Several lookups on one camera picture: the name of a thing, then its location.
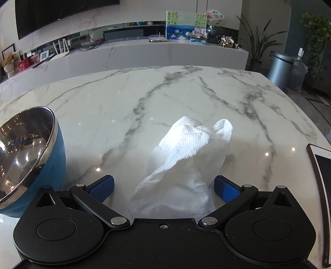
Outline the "white paper towel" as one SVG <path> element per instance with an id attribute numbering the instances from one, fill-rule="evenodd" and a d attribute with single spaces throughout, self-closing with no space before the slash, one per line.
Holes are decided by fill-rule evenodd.
<path id="1" fill-rule="evenodd" d="M 151 153 L 146 178 L 136 187 L 129 213 L 145 219 L 199 219 L 215 209 L 210 185 L 229 152 L 232 124 L 212 128 L 183 116 Z"/>

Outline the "blue steel bowl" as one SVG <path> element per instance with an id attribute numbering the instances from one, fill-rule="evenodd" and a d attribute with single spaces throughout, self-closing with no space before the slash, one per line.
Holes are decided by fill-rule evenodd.
<path id="1" fill-rule="evenodd" d="M 44 186 L 65 176 L 62 131 L 48 107 L 32 107 L 1 125 L 1 214 L 19 218 Z"/>

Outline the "white smartphone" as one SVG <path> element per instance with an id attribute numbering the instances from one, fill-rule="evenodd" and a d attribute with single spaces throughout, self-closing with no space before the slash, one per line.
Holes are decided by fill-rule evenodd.
<path id="1" fill-rule="evenodd" d="M 323 216 L 323 267 L 330 268 L 330 150 L 309 143 L 306 147 L 318 185 Z"/>

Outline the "grey trash can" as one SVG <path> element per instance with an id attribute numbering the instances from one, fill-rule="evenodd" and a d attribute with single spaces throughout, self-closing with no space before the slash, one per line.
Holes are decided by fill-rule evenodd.
<path id="1" fill-rule="evenodd" d="M 281 90 L 284 90 L 289 81 L 294 62 L 295 57 L 274 52 L 268 79 Z"/>

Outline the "water jug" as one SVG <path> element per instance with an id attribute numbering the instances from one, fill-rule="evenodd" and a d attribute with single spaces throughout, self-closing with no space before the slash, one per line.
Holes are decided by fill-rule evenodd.
<path id="1" fill-rule="evenodd" d="M 291 90 L 300 90 L 305 79 L 306 74 L 308 73 L 308 68 L 305 66 L 302 61 L 304 55 L 304 49 L 300 48 L 295 61 L 293 63 L 292 72 L 288 82 L 288 88 Z"/>

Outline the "white wifi router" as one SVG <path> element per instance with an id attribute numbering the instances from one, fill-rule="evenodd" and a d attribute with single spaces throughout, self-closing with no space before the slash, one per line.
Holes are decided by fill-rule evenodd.
<path id="1" fill-rule="evenodd" d="M 55 55 L 51 57 L 50 61 L 63 58 L 70 53 L 67 40 L 63 38 L 62 40 L 58 39 L 57 45 L 53 42 Z"/>

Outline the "red gift box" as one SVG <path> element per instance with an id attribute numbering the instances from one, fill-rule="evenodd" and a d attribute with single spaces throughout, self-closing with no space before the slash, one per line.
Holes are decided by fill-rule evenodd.
<path id="1" fill-rule="evenodd" d="M 31 66 L 31 61 L 29 58 L 25 58 L 23 60 L 21 60 L 20 62 L 18 62 L 17 64 L 17 68 L 19 72 L 22 72 L 26 69 L 28 69 Z"/>

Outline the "teddy bear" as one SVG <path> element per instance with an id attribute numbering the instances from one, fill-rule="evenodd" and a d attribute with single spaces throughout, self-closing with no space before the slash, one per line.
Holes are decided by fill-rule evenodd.
<path id="1" fill-rule="evenodd" d="M 4 70 L 9 76 L 10 74 L 13 74 L 15 72 L 15 59 L 13 55 L 8 54 L 7 57 L 5 58 L 5 66 Z"/>

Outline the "potted orchid plant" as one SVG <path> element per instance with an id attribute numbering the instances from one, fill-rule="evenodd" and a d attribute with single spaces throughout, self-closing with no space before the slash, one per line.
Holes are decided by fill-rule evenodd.
<path id="1" fill-rule="evenodd" d="M 261 70 L 261 60 L 265 51 L 269 47 L 282 45 L 279 41 L 273 39 L 273 37 L 280 34 L 284 34 L 287 32 L 287 30 L 278 31 L 272 34 L 267 33 L 267 29 L 272 21 L 272 19 L 270 18 L 261 32 L 259 31 L 259 28 L 257 26 L 255 28 L 255 31 L 253 31 L 250 23 L 248 22 L 244 14 L 242 14 L 241 17 L 237 16 L 237 18 L 239 19 L 241 26 L 248 34 L 248 41 L 242 38 L 240 38 L 240 40 L 247 44 L 249 47 L 249 51 L 251 54 L 251 59 L 248 66 L 249 70 L 258 72 Z"/>

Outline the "cow figurines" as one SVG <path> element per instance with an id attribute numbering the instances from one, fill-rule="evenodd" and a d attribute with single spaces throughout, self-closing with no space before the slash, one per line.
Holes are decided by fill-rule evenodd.
<path id="1" fill-rule="evenodd" d="M 236 43 L 231 36 L 220 35 L 218 37 L 218 44 L 224 48 L 240 49 L 241 45 Z"/>

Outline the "flat silver device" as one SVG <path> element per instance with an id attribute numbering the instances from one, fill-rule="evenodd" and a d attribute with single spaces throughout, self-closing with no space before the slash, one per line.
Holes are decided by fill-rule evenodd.
<path id="1" fill-rule="evenodd" d="M 162 43 L 162 42 L 168 42 L 168 39 L 163 36 L 149 36 L 149 42 Z"/>

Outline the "white paper fan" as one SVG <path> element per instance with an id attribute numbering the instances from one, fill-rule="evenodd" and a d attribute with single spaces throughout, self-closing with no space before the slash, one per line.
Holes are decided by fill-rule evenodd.
<path id="1" fill-rule="evenodd" d="M 220 26 L 224 21 L 224 15 L 219 10 L 208 10 L 205 13 L 207 15 L 207 25 Z"/>

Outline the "lotus painting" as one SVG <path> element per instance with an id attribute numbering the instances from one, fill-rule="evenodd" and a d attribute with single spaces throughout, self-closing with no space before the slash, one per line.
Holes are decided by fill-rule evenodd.
<path id="1" fill-rule="evenodd" d="M 190 41 L 194 28 L 206 28 L 207 15 L 182 11 L 167 11 L 165 37 L 168 40 Z"/>

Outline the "leafy green plant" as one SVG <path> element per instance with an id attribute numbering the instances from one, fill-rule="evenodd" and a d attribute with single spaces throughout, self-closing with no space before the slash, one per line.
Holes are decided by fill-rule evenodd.
<path id="1" fill-rule="evenodd" d="M 327 40 L 330 40 L 330 20 L 321 15 L 302 13 L 301 22 L 306 29 L 306 65 L 311 76 L 321 71 L 321 55 Z"/>

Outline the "black picture frame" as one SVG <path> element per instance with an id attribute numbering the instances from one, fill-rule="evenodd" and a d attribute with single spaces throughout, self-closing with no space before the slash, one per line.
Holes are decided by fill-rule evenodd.
<path id="1" fill-rule="evenodd" d="M 8 46 L 7 48 L 5 48 L 5 49 L 1 52 L 1 53 L 2 53 L 2 58 L 3 58 L 3 60 L 5 60 L 6 57 L 7 57 L 9 54 L 13 54 L 15 51 L 16 51 L 15 44 L 11 44 L 11 45 Z"/>

